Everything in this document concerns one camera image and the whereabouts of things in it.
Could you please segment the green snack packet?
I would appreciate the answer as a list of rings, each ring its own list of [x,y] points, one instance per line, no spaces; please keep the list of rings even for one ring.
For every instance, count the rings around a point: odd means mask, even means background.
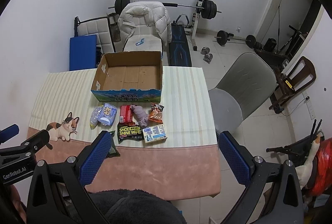
[[[110,150],[108,151],[108,154],[107,154],[107,158],[113,158],[113,157],[119,157],[120,156],[120,153],[118,152],[116,146],[115,146],[115,142],[114,142],[114,134],[115,134],[115,131],[110,131],[110,134],[111,134],[111,148]]]

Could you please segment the silver yellow foil pouch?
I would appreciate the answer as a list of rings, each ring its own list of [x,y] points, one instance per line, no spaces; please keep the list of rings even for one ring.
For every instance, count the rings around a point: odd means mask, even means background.
[[[90,129],[95,129],[96,126],[98,125],[99,121],[98,118],[100,116],[100,113],[103,109],[103,106],[98,106],[94,109],[94,111],[92,111],[90,120],[89,120],[89,125],[90,125]]]

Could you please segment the black shoe shine wipes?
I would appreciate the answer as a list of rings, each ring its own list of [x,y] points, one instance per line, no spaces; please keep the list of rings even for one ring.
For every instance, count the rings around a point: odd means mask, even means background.
[[[129,126],[119,123],[117,126],[117,138],[119,143],[124,140],[142,141],[144,135],[142,133],[142,128],[137,124]]]

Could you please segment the blue cat tissue pack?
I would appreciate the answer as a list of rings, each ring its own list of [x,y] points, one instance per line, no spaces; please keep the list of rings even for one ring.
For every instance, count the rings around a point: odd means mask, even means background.
[[[117,113],[117,108],[109,103],[105,103],[98,117],[98,121],[105,126],[112,126]]]

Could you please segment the red snack pack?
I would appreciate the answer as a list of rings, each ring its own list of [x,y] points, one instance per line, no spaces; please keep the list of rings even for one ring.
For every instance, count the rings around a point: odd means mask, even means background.
[[[119,122],[122,124],[133,123],[133,112],[130,105],[122,105],[120,107]]]

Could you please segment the blue white tissue box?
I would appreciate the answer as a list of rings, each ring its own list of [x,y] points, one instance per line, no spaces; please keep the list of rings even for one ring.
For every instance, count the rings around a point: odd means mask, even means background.
[[[147,144],[167,139],[167,134],[163,124],[144,128],[142,133],[144,135],[144,142]]]

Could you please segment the orange snack bag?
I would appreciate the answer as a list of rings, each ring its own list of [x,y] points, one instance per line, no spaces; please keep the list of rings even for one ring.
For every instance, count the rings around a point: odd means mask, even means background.
[[[151,103],[151,111],[148,117],[149,121],[163,124],[163,105],[159,103]]]

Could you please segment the black fleece clothing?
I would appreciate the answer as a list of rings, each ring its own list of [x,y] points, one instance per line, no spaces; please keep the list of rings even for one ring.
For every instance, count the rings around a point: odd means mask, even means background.
[[[172,203],[143,190],[108,190],[89,196],[109,223],[186,223]]]

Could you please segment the purple plush toy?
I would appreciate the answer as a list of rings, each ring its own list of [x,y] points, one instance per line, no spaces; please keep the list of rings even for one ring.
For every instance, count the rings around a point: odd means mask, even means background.
[[[143,107],[139,105],[131,105],[130,109],[136,115],[139,126],[141,128],[146,128],[148,126],[149,115],[144,111]]]

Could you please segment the white goose plush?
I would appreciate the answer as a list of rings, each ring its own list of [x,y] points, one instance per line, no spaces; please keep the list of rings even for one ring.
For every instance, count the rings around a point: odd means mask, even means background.
[[[320,140],[321,134],[318,134],[318,137],[312,142],[308,158],[304,162],[304,165],[300,165],[295,168],[300,189],[304,188],[310,179],[313,169],[313,161],[320,147]]]

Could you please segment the grey shell chair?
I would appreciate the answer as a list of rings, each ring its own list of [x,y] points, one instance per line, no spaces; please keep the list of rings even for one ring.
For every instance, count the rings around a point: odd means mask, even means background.
[[[276,86],[273,70],[258,55],[240,55],[209,90],[216,133],[236,130],[272,95]]]

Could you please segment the red plastic bag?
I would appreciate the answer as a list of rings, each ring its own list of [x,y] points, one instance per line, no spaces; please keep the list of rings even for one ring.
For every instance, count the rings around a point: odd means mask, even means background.
[[[331,138],[320,143],[316,154],[317,172],[313,188],[310,189],[310,196],[319,196],[332,184],[332,144]]]

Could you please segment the open cardboard box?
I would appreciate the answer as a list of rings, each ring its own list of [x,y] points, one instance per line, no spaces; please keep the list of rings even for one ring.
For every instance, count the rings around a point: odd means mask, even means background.
[[[95,73],[91,92],[100,102],[156,102],[163,88],[159,51],[106,53]]]

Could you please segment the chrome dumbbell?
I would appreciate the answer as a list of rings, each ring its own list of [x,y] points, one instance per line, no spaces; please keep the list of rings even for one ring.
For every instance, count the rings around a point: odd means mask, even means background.
[[[204,55],[204,58],[203,58],[203,60],[204,60],[206,63],[208,63],[208,64],[211,63],[212,59],[213,59],[213,55],[212,55],[211,53],[207,53],[207,54],[205,54],[205,55]]]
[[[200,51],[202,55],[206,55],[210,53],[210,48],[209,47],[203,47],[202,50]]]

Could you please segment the dark wooden chair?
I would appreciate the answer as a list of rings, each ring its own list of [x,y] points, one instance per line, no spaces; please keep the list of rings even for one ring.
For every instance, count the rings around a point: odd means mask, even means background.
[[[302,56],[288,75],[282,73],[279,69],[274,69],[277,80],[277,87],[270,96],[271,106],[276,114],[281,113],[283,106],[298,93],[305,90],[316,80],[316,71],[313,63]]]

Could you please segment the blue foam board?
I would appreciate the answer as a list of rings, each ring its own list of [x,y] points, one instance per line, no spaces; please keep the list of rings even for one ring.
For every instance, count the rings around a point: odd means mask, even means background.
[[[70,38],[69,70],[93,69],[96,67],[96,35]]]

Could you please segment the blue black weight bench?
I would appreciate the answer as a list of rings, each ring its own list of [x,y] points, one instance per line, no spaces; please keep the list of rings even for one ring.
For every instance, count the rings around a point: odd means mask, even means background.
[[[184,27],[172,23],[171,29],[172,41],[169,44],[169,65],[192,67],[190,49]]]

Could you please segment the floor barbell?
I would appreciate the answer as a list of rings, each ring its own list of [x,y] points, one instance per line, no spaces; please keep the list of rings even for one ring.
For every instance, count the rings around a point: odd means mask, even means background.
[[[248,35],[244,39],[244,38],[240,38],[240,37],[235,37],[234,34],[228,33],[228,32],[226,32],[224,30],[219,30],[217,32],[217,35],[214,38],[216,39],[217,43],[220,46],[224,46],[230,40],[237,40],[237,41],[245,42],[246,45],[249,48],[253,48],[255,46],[255,44],[257,43],[257,40],[256,40],[255,36],[253,36],[253,35]]]

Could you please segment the blue packet on chair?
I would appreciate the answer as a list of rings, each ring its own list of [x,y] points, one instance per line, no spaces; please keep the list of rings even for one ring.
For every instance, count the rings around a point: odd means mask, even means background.
[[[144,44],[144,42],[145,42],[145,39],[141,38],[137,43],[135,43],[135,45],[140,46],[140,45]]]

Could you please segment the white padded chair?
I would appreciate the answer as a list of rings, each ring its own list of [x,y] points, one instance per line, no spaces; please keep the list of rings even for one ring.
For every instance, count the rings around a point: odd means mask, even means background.
[[[163,52],[163,42],[167,40],[167,15],[161,2],[129,3],[121,12],[118,25],[124,51]]]

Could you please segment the white barbell rack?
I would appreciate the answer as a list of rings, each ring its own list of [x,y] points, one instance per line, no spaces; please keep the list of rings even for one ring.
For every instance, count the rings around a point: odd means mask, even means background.
[[[192,43],[192,48],[194,51],[198,50],[198,47],[196,45],[196,31],[198,28],[198,23],[199,23],[199,19],[201,16],[201,9],[199,9],[199,7],[202,7],[202,3],[203,0],[196,0],[196,9],[192,15],[192,30],[191,30],[191,43]]]

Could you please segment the white quilted side chair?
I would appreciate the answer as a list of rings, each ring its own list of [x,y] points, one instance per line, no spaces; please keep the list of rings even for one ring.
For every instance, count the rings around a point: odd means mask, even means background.
[[[79,17],[74,18],[74,36],[96,36],[96,46],[101,47],[102,53],[115,53],[110,21],[107,16],[91,18],[80,21]]]

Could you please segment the white puffer jacket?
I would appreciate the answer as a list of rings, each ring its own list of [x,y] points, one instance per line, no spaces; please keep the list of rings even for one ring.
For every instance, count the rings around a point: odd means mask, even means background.
[[[118,18],[121,41],[126,45],[133,36],[153,35],[166,47],[172,40],[171,18],[158,1],[129,3]]]

